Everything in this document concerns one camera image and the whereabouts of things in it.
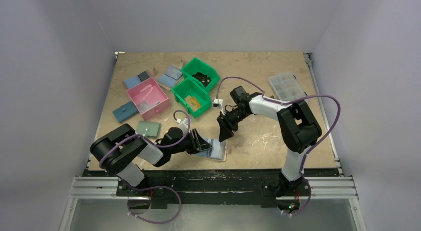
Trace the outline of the beige leather card holder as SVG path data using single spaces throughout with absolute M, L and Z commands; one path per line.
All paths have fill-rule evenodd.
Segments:
M 226 161 L 228 141 L 220 142 L 218 139 L 208 139 L 205 141 L 212 145 L 212 148 L 200 151 L 193 156 L 198 158 L 210 159 L 215 161 Z

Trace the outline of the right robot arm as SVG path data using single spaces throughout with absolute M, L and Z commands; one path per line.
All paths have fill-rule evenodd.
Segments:
M 235 88 L 230 96 L 235 107 L 231 111 L 221 111 L 217 118 L 219 141 L 233 137 L 239 122 L 250 115 L 262 115 L 277 121 L 287 154 L 278 183 L 271 189 L 277 197 L 292 194 L 303 181 L 307 152 L 322 135 L 322 129 L 307 102 L 282 103 L 259 92 L 249 94 L 241 86 Z

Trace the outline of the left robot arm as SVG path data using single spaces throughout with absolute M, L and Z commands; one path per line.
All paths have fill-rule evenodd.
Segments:
M 144 172 L 133 163 L 138 157 L 155 167 L 167 164 L 173 154 L 196 154 L 213 146 L 201 137 L 196 129 L 171 127 L 158 142 L 135 133 L 129 124 L 123 124 L 98 138 L 90 146 L 91 154 L 99 161 L 99 167 L 111 176 L 118 176 L 129 185 L 137 196 L 147 192 L 148 182 Z

